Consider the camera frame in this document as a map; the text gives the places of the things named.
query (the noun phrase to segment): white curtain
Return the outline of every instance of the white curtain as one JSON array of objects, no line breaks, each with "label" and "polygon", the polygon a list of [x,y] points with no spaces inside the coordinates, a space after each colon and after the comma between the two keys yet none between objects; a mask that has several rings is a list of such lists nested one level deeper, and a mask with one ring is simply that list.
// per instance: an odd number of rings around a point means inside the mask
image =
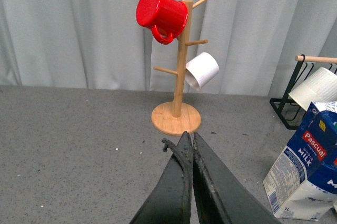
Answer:
[{"label": "white curtain", "polygon": [[[0,0],[0,84],[174,90],[177,41],[135,20],[138,0]],[[219,74],[201,92],[281,96],[299,54],[337,57],[337,0],[208,0],[193,10],[187,60]],[[187,84],[185,92],[195,92]]]}]

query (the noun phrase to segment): white mug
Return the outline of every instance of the white mug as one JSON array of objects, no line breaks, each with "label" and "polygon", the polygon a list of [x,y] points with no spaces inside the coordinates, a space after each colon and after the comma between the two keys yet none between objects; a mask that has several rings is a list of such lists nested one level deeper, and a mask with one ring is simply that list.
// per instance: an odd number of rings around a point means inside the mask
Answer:
[{"label": "white mug", "polygon": [[337,101],[337,75],[320,67],[294,88],[289,96],[305,110],[312,101]]},{"label": "white mug", "polygon": [[205,52],[190,60],[186,64],[186,69],[186,82],[198,91],[219,72],[216,60]]}]

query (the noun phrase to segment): milk carton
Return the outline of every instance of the milk carton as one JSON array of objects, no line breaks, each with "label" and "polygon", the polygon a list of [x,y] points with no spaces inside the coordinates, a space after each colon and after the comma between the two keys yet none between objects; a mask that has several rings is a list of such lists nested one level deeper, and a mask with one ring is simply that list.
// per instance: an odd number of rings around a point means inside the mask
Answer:
[{"label": "milk carton", "polygon": [[337,202],[337,102],[311,103],[263,181],[278,218],[317,221]]}]

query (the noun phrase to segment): mug handle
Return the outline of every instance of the mug handle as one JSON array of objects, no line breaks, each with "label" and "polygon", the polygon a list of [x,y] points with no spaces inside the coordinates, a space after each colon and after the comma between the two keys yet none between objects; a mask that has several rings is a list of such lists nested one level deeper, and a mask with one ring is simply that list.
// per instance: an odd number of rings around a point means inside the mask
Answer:
[{"label": "mug handle", "polygon": [[159,42],[159,43],[162,43],[164,45],[167,45],[168,43],[171,43],[173,41],[173,34],[170,33],[167,38],[164,38],[158,31],[158,28],[156,25],[154,25],[152,28],[151,28],[151,32],[154,36],[154,38]]}]

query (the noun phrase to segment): table surface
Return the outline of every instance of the table surface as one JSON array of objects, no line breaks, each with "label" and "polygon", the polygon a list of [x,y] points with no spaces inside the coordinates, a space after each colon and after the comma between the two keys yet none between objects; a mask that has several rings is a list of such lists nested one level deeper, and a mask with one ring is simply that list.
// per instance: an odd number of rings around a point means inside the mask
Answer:
[{"label": "table surface", "polygon": [[[179,140],[151,122],[153,109],[172,98],[0,86],[0,223],[129,223],[171,156],[161,139]],[[184,102],[201,114],[198,133],[271,211],[262,181],[294,131],[269,99],[185,93]],[[319,223],[336,221],[329,210]],[[194,201],[191,223],[198,223]]]}]

